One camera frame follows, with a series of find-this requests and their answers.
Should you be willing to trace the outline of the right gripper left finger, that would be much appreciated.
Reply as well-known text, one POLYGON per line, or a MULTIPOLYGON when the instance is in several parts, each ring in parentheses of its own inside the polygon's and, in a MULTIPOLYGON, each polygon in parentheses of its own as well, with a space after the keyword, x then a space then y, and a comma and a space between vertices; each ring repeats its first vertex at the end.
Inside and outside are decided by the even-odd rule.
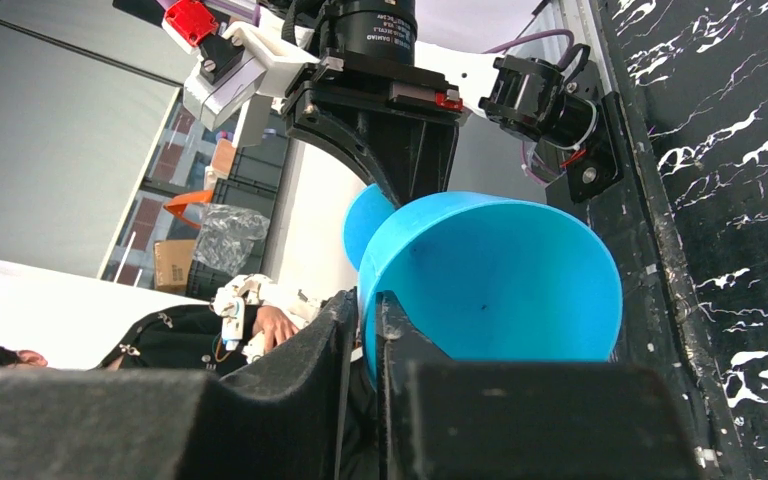
POLYGON ((334 479, 354 292, 225 377, 0 368, 0 479, 334 479))

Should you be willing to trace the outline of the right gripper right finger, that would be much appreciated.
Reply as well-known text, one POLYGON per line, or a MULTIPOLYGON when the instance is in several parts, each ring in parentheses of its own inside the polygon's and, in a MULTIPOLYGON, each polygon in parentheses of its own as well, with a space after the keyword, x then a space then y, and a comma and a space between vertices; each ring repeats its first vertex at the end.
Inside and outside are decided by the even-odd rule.
POLYGON ((375 300, 384 479, 698 479, 653 371, 616 363, 463 362, 375 300))

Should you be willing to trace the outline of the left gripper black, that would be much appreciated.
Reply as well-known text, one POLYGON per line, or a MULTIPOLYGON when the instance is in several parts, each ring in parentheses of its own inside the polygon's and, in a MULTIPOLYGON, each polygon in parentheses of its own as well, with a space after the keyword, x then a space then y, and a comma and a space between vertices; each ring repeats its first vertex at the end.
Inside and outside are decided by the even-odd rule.
POLYGON ((415 64, 412 1, 284 1, 281 37, 312 55, 286 90, 290 137, 336 158, 396 207, 448 188, 457 86, 415 64))

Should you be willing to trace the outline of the teal wine glass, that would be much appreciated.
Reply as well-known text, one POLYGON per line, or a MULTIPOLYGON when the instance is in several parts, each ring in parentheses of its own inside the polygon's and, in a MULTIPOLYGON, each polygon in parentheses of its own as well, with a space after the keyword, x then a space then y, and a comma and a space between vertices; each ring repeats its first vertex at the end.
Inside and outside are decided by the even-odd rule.
POLYGON ((465 191, 395 207, 371 185, 346 211, 343 244, 370 377, 384 291, 456 360, 600 362, 617 343, 616 262, 590 227, 554 207, 465 191))

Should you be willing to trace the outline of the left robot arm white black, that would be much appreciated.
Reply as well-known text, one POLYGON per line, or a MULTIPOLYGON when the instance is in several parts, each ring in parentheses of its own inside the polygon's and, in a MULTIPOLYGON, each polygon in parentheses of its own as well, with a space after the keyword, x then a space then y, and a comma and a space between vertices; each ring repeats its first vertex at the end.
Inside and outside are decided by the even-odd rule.
POLYGON ((418 41, 412 1, 294 1, 313 60, 286 90, 287 133, 339 160, 397 207, 446 190, 459 127, 482 116, 498 56, 418 41))

